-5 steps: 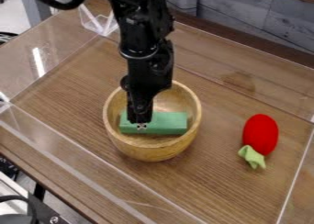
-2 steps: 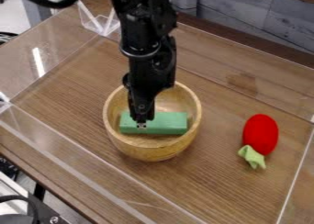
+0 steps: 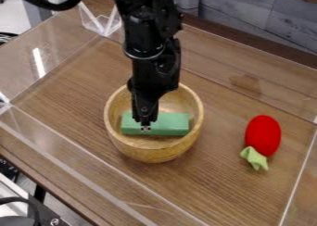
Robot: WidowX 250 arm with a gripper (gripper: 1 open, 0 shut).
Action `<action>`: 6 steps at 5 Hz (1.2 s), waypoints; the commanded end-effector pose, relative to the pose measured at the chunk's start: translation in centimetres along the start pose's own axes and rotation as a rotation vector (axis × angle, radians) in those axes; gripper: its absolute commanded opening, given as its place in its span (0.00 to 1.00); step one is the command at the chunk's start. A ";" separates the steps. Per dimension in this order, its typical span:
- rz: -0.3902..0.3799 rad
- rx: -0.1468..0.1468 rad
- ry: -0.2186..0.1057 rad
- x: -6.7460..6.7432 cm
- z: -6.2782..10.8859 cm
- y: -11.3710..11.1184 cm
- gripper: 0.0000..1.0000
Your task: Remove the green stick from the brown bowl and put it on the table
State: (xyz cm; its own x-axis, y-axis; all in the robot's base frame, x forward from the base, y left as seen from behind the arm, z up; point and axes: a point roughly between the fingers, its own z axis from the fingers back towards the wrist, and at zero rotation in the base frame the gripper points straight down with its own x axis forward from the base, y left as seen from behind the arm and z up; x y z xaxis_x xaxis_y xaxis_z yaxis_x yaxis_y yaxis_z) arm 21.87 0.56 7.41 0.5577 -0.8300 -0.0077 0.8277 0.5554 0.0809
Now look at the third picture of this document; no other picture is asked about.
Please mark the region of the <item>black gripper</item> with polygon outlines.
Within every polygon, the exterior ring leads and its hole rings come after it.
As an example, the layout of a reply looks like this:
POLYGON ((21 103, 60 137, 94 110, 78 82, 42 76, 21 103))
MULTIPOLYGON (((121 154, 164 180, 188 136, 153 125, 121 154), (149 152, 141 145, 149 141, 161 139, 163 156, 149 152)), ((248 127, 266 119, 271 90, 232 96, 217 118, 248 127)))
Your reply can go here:
POLYGON ((143 52, 129 41, 124 43, 125 56, 132 61, 132 75, 127 81, 131 92, 132 119, 140 131, 151 131, 157 121, 159 99, 177 88, 180 71, 180 43, 169 38, 153 49, 143 52))

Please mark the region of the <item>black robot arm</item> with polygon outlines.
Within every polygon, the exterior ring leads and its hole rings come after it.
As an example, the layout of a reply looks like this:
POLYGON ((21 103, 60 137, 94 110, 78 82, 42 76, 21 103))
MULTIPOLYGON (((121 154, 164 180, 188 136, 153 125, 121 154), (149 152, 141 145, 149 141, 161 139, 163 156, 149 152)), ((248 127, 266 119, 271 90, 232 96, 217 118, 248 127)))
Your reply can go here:
MULTIPOLYGON (((68 10, 81 2, 25 1, 54 11, 68 10)), ((177 89, 180 44, 175 35, 181 30, 183 14, 175 0, 113 0, 113 3, 124 26, 122 50, 132 62, 127 81, 132 119, 145 132, 159 118, 159 99, 177 89)))

